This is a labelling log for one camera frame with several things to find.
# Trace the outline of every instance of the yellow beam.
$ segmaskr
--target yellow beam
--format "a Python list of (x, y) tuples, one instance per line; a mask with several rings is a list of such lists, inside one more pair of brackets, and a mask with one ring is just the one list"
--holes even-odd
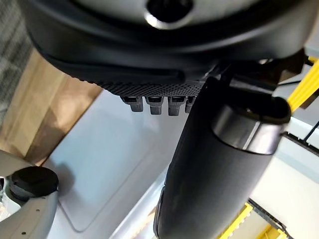
[(245, 218), (250, 215), (253, 207), (248, 203), (245, 203), (245, 206), (237, 218), (232, 222), (232, 224), (218, 237), (218, 239), (228, 239), (233, 235), (233, 232), (239, 227), (239, 225), (244, 222)]
[(287, 235), (280, 229), (268, 225), (256, 239), (287, 239)]
[(315, 62), (314, 65), (288, 98), (292, 112), (319, 89), (319, 61), (315, 61), (315, 58), (310, 58), (310, 60)]

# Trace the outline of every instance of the white surface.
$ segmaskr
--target white surface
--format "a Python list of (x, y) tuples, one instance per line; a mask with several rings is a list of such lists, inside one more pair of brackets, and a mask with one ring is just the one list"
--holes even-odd
[[(116, 229), (169, 164), (187, 117), (182, 109), (179, 117), (168, 117), (167, 102), (162, 116), (144, 106), (133, 113), (104, 91), (56, 148), (48, 163), (59, 175), (61, 196), (49, 239), (130, 238)], [(311, 126), (293, 120), (289, 129), (301, 137)], [(319, 160), (286, 139), (276, 156), (252, 199), (295, 239), (319, 238)]]
[(251, 198), (294, 239), (319, 238), (319, 185), (283, 161), (273, 158)]
[(187, 115), (133, 113), (104, 91), (46, 166), (60, 179), (49, 239), (109, 238), (172, 159)]

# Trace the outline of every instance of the black knob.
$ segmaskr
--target black knob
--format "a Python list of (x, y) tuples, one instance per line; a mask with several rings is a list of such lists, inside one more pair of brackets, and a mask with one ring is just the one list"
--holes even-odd
[(58, 184), (53, 171), (35, 166), (16, 171), (9, 178), (12, 195), (22, 201), (47, 196), (57, 190)]
[(159, 29), (175, 29), (185, 25), (193, 8), (192, 0), (149, 0), (146, 21)]

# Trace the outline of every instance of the perforated plastic panel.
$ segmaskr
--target perforated plastic panel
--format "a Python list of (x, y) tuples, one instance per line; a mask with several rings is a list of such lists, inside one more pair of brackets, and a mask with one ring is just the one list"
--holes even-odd
[(119, 96), (197, 96), (204, 83), (198, 84), (98, 84)]

